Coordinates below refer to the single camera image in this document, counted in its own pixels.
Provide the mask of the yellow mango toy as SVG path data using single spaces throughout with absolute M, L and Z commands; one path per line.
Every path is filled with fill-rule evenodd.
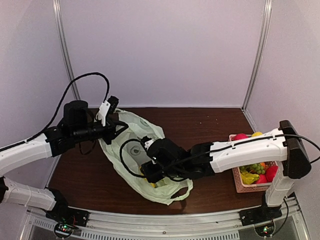
M 143 169 L 140 167 L 139 168 L 140 172 L 142 173 L 142 175 L 144 175 L 144 172 L 143 172 Z M 163 187 L 163 186 L 166 186 L 167 184 L 165 183 L 165 180 L 164 179 L 161 179 L 159 180 L 158 182 L 156 183 L 151 183 L 151 182 L 148 182 L 153 188 L 159 188 L 159 187 Z

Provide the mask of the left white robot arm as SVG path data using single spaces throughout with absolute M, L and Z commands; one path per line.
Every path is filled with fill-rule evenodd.
M 111 96 L 88 121 L 88 103 L 74 100 L 64 106 L 63 118 L 57 126 L 43 130 L 32 140 L 23 140 L 0 150 L 0 201 L 52 211 L 61 222 L 72 218 L 72 211 L 59 191 L 35 188 L 5 177 L 5 174 L 37 160 L 62 155 L 82 142 L 102 139 L 108 145 L 128 128 L 119 120 L 109 118 L 119 103 Z

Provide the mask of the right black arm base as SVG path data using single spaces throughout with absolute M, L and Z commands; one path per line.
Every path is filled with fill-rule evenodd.
M 258 236 L 271 238 L 277 233 L 274 220 L 283 215 L 281 207 L 281 204 L 278 206 L 268 206 L 266 194 L 264 193 L 260 206 L 240 210 L 238 214 L 243 227 L 254 225 Z

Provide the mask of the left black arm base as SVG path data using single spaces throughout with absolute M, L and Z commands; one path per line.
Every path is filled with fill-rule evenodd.
M 74 230 L 86 227 L 89 212 L 86 210 L 69 207 L 69 203 L 63 194 L 54 188 L 48 188 L 54 197 L 55 205 L 52 210 L 44 210 L 45 216 L 56 222 L 53 233 L 59 239 L 70 237 Z

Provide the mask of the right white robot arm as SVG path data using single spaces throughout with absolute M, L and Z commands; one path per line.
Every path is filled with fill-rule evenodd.
M 196 180 L 226 170 L 262 162 L 278 165 L 274 180 L 265 193 L 265 203 L 256 210 L 259 220 L 268 220 L 293 187 L 295 180 L 305 177 L 312 168 L 303 144 L 305 137 L 297 134 L 288 120 L 260 136 L 236 141 L 216 141 L 194 145 L 189 150 L 168 138 L 143 137 L 141 145 L 150 161 L 141 171 L 148 182 Z

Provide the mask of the peach fruit in bag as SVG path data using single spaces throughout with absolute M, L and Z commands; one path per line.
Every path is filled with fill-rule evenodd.
M 248 136 L 244 133 L 238 133 L 234 136 L 233 140 L 234 141 L 238 141 L 238 140 L 242 140 L 242 139 L 247 139 Z

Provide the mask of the red plush fruit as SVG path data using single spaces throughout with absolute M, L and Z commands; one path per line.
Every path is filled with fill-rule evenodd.
M 279 167 L 277 165 L 272 165 L 265 171 L 265 178 L 268 183 L 271 183 L 273 181 L 274 177 L 277 174 L 278 168 Z

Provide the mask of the yellow banana toy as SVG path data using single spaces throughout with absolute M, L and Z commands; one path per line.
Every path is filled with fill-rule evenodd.
M 247 171 L 241 172 L 240 177 L 241 177 L 242 183 L 244 185 L 254 184 L 256 181 L 258 181 L 260 179 L 259 174 L 250 173 Z

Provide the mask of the green grapes toy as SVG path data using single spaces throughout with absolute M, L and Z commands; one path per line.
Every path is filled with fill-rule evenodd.
M 260 163 L 255 163 L 251 165 L 245 165 L 239 167 L 240 172 L 249 172 L 252 174 L 265 174 L 265 167 L 261 166 Z

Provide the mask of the curved aluminium rail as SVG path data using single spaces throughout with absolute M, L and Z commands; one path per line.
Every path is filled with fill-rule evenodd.
M 70 240 L 263 240 L 262 230 L 275 228 L 273 240 L 308 240 L 307 226 L 295 197 L 281 207 L 282 216 L 243 225 L 239 210 L 182 215 L 137 215 L 90 211 L 86 226 Z

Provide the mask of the left aluminium frame post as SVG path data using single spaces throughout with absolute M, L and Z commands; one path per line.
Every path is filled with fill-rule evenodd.
M 64 62 L 68 80 L 69 82 L 71 82 L 75 77 L 74 77 L 72 63 L 71 63 L 71 59 L 68 51 L 66 34 L 64 30 L 61 1 L 53 0 L 52 5 L 53 5 L 53 14 L 56 22 L 57 33 L 58 33 L 58 39 L 59 39 L 61 53 L 62 53 L 62 59 Z

